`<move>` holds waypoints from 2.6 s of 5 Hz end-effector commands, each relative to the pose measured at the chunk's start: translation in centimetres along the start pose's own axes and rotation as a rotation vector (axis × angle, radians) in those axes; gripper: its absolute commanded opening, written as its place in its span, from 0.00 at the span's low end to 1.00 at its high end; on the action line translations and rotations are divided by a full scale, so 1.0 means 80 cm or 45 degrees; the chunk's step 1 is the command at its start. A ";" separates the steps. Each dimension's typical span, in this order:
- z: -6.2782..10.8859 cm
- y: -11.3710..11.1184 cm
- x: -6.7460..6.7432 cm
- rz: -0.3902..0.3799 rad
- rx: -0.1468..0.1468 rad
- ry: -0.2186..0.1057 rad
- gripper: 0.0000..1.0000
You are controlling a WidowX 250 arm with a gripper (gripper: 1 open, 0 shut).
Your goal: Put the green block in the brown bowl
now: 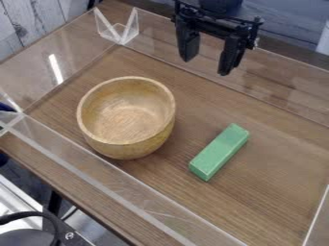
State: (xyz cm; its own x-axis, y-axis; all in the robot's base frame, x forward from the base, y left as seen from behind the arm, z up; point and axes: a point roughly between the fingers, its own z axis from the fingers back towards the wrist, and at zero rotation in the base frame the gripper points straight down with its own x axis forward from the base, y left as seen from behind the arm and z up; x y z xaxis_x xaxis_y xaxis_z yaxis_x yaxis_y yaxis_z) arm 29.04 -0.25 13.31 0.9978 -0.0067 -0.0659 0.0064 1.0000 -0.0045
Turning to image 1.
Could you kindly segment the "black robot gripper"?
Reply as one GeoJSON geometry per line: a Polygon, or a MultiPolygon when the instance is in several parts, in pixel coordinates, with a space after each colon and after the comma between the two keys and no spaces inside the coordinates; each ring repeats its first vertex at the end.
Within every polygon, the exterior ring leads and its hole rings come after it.
{"type": "Polygon", "coordinates": [[[219,56],[218,74],[226,76],[239,65],[246,48],[257,46],[258,30],[263,24],[259,16],[237,16],[243,0],[174,0],[172,22],[181,58],[185,62],[194,59],[199,52],[201,33],[225,39],[219,56]]]}

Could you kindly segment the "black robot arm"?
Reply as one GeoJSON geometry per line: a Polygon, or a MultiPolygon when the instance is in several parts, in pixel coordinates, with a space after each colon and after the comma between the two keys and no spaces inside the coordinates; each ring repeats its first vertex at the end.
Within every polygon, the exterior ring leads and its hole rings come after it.
{"type": "Polygon", "coordinates": [[[225,41],[219,55],[217,73],[227,76],[239,66],[246,49],[257,47],[258,30],[263,19],[241,19],[234,14],[243,0],[198,0],[198,6],[175,1],[171,21],[177,28],[179,55],[190,62],[199,53],[201,34],[225,41]]]}

